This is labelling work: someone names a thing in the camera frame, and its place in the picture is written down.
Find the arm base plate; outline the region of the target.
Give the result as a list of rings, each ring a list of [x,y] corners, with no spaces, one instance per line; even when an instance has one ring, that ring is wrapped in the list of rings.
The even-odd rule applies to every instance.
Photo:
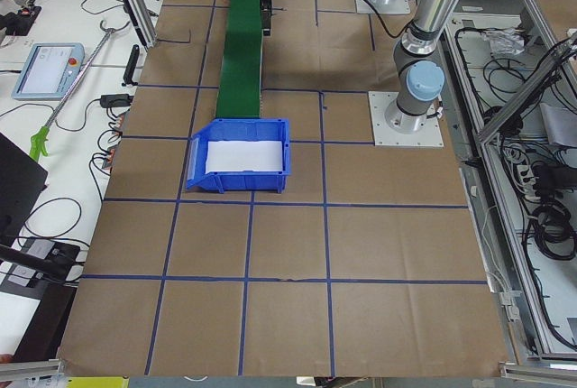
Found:
[[[397,92],[369,91],[374,144],[378,147],[443,148],[439,119],[433,105],[422,116],[403,114]]]

